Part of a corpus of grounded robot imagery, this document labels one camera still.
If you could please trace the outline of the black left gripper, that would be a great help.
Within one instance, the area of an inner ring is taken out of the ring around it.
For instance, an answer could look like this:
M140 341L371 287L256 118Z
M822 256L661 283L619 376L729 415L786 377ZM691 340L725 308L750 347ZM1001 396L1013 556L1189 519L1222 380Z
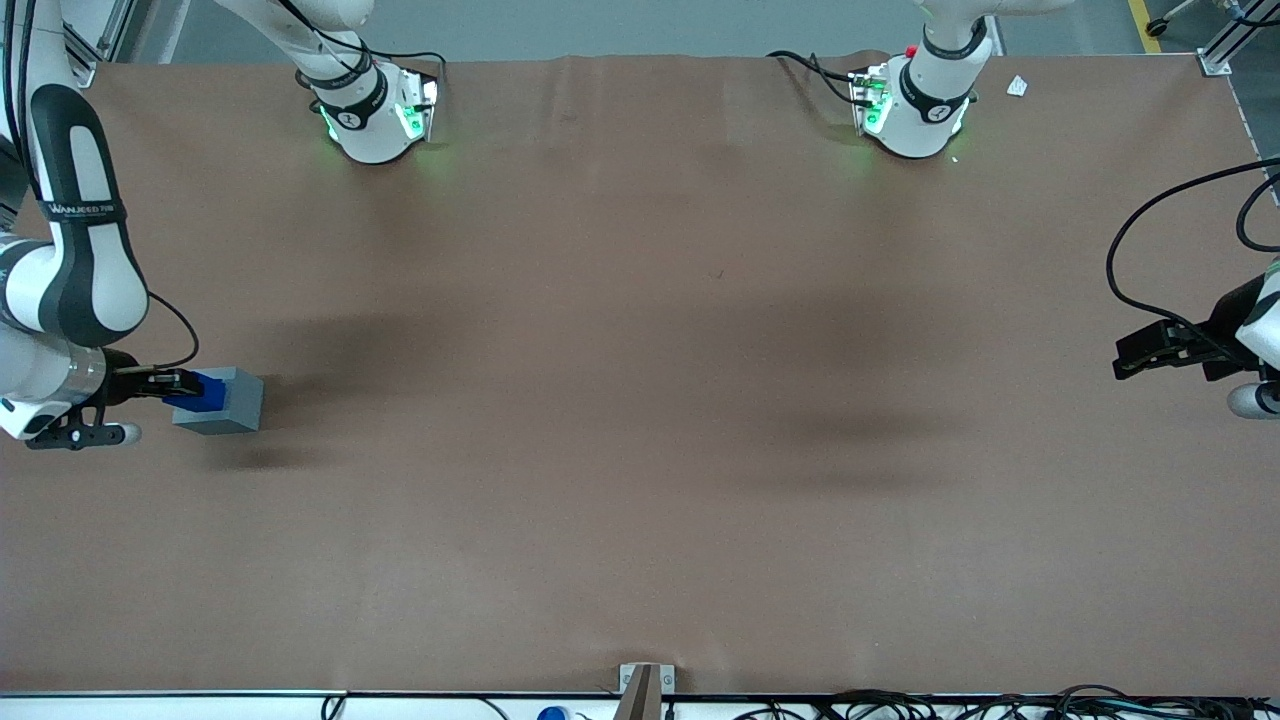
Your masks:
M1263 284L1265 277L1257 275L1225 293L1215 304L1210 318L1197 325L1201 338L1181 323L1169 319L1149 323L1121 337L1115 342L1115 379L1125 380L1166 366L1201 365L1207 382L1242 373L1268 380L1266 361L1236 338L1236 332L1253 313Z

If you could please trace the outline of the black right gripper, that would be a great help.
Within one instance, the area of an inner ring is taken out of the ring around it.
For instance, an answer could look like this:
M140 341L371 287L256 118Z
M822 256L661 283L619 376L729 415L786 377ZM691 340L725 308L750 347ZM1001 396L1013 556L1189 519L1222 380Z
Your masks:
M156 370L116 348L104 348L105 375L100 405L113 407L133 398L152 397L169 402L202 398L204 377L187 369Z

